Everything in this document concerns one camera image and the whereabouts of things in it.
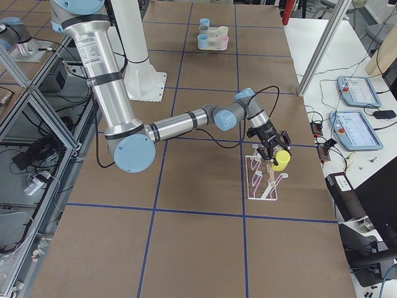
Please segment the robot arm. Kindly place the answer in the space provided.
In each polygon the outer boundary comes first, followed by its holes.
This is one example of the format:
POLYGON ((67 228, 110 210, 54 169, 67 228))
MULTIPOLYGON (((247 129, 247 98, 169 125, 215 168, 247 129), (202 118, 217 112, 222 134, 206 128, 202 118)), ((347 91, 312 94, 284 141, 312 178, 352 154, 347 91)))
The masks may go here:
POLYGON ((32 39, 22 20, 18 17, 1 19, 1 46, 9 51, 14 45, 25 44, 32 39))
POLYGON ((112 8, 123 43, 128 66, 121 72, 108 29, 110 18, 104 1, 52 1, 51 22, 57 32, 70 36, 78 49, 107 128, 109 153, 115 164, 128 173, 148 168, 156 155, 155 145, 215 124, 227 131, 238 123, 249 124, 247 136, 258 137, 262 159, 283 170, 290 161, 291 140, 286 131, 277 131, 256 93, 245 89, 228 106, 206 105, 194 111, 144 124, 131 107, 132 99, 161 97, 166 74, 149 62, 139 5, 136 1, 113 1, 112 8))

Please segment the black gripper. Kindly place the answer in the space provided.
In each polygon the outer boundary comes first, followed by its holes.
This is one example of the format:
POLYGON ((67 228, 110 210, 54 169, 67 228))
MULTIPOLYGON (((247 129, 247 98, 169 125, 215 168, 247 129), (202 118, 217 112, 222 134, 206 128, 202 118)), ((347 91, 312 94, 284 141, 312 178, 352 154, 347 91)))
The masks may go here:
POLYGON ((278 132, 270 120, 259 127, 249 128, 247 131, 247 136, 249 138, 254 136, 259 138, 263 147, 258 147, 257 152, 260 154, 263 160, 273 161, 274 148, 278 145, 286 150, 289 155, 292 155, 290 151, 291 139, 287 131, 283 130, 278 132))

